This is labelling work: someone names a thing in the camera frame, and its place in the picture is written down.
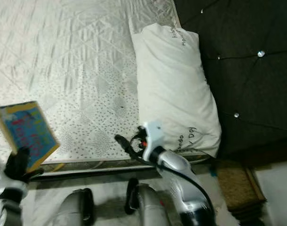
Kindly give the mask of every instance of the mattress pattern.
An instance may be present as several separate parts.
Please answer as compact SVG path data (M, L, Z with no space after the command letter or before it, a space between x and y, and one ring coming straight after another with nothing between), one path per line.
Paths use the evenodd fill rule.
M131 34L177 21L172 0L0 0L0 105L38 101L61 143L46 162L128 159L113 137L138 125Z

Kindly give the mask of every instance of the pillow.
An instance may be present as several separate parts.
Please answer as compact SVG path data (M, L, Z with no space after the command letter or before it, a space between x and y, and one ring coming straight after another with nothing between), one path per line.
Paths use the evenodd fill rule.
M132 35L132 41L140 124L161 121L168 150L215 157L221 126L204 76L198 34L152 24Z

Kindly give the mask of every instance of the white quilted mattress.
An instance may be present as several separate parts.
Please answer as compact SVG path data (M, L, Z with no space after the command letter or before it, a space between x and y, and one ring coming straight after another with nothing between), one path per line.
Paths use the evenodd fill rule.
M0 105L38 101L61 143L46 163L128 159L113 137L138 126L131 33L155 22L178 26L173 0L0 0Z

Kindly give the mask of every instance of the white pillow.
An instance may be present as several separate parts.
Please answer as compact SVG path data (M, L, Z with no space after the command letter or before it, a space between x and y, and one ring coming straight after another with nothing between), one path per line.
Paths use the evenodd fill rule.
M198 34L152 24L132 40L140 124L160 120L166 149L215 157L221 126L204 76Z

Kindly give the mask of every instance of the floor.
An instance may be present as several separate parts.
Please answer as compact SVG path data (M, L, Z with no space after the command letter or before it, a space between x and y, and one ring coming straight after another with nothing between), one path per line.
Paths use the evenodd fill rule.
M217 178L208 166L194 166L199 180L210 196L216 210L218 226L238 226L235 218L227 211ZM30 190L23 200L23 218L25 226L51 226L53 217L61 202L73 190L88 187L92 190L95 202L95 226L139 226L139 216L124 213L126 188L128 180L136 177L141 183L148 183L154 188L164 202L172 226L181 226L181 222L166 186L161 177L153 171L124 173L111 176L69 179L56 182L30 183Z

